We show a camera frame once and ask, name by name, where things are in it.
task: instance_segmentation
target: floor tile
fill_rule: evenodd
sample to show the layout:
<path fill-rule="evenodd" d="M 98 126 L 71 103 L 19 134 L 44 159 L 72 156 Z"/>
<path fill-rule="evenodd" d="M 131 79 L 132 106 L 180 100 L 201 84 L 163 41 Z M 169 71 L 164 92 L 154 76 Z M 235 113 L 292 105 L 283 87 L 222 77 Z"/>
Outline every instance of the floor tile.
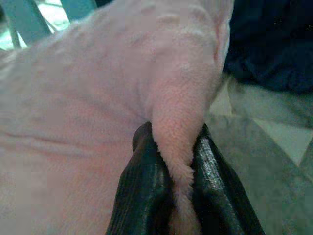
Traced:
<path fill-rule="evenodd" d="M 281 123 L 254 120 L 299 166 L 311 139 L 312 129 L 298 128 Z"/>
<path fill-rule="evenodd" d="M 224 83 L 218 92 L 214 102 L 210 106 L 210 113 L 217 115 L 231 115 L 231 104 L 228 95 L 228 83 L 230 78 L 224 76 Z"/>
<path fill-rule="evenodd" d="M 11 35 L 7 28 L 0 32 L 0 48 L 4 50 L 10 50 L 13 48 Z"/>
<path fill-rule="evenodd" d="M 313 234 L 313 184 L 272 138 L 245 117 L 208 115 L 206 123 L 265 232 Z"/>
<path fill-rule="evenodd" d="M 234 114 L 313 128 L 313 94 L 273 92 L 235 79 L 229 82 L 228 92 Z"/>
<path fill-rule="evenodd" d="M 69 20 L 59 1 L 46 1 L 38 4 L 41 14 L 48 20 L 58 31 L 64 30 L 69 26 Z"/>
<path fill-rule="evenodd" d="M 313 181 L 313 139 L 311 140 L 311 143 L 309 144 L 309 147 L 304 154 L 303 160 L 300 164 L 300 168 Z"/>

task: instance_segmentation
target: dark fabric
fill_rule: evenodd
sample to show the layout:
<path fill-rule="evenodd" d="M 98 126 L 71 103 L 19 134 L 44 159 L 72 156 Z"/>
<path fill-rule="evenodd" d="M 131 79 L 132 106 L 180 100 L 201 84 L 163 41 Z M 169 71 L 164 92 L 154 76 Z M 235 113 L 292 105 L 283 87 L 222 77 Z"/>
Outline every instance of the dark fabric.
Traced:
<path fill-rule="evenodd" d="M 166 235 L 174 206 L 172 181 L 157 152 L 151 124 L 133 139 L 134 154 L 121 175 L 107 235 Z M 204 125 L 194 147 L 192 202 L 203 235 L 263 235 L 237 174 Z"/>
<path fill-rule="evenodd" d="M 0 6 L 0 21 L 2 21 L 3 17 L 4 17 L 4 12 L 3 12 L 2 7 Z"/>
<path fill-rule="evenodd" d="M 96 2 L 97 7 L 105 6 L 113 0 L 94 0 Z"/>
<path fill-rule="evenodd" d="M 204 125 L 194 146 L 193 205 L 204 235 L 264 235 L 245 189 Z"/>
<path fill-rule="evenodd" d="M 276 91 L 313 90 L 313 1 L 235 0 L 224 70 Z"/>
<path fill-rule="evenodd" d="M 173 204 L 172 180 L 157 152 L 151 124 L 133 138 L 134 154 L 118 185 L 106 235 L 165 235 Z"/>

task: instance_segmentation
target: gray floor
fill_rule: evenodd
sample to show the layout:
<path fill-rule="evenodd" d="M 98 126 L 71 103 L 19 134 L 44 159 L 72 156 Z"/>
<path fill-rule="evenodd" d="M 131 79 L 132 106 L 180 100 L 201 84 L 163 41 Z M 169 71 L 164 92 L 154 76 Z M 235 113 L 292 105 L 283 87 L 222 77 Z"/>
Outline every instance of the gray floor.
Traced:
<path fill-rule="evenodd" d="M 58 30 L 59 0 L 39 5 Z M 0 48 L 12 49 L 0 23 Z M 242 180 L 268 235 L 313 235 L 313 94 L 277 93 L 225 76 L 207 113 L 216 145 Z"/>

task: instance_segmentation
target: chair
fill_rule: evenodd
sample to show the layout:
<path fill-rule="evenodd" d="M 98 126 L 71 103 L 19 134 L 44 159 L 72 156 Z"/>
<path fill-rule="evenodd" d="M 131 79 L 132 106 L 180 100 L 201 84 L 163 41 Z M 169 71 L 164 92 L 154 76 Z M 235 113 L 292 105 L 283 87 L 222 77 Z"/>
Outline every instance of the chair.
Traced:
<path fill-rule="evenodd" d="M 96 8 L 94 0 L 60 0 L 69 21 L 88 15 Z M 49 22 L 41 15 L 34 0 L 0 0 L 14 47 L 21 47 L 17 32 L 26 45 L 51 34 Z"/>

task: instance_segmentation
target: pink fabric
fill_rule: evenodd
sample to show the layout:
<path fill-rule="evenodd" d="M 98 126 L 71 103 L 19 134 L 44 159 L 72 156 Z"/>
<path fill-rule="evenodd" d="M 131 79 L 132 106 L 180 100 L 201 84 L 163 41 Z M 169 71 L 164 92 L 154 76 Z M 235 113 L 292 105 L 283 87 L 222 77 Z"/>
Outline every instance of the pink fabric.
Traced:
<path fill-rule="evenodd" d="M 116 0 L 0 54 L 0 233 L 104 234 L 135 130 L 175 182 L 172 232 L 200 234 L 192 146 L 228 49 L 233 0 Z"/>

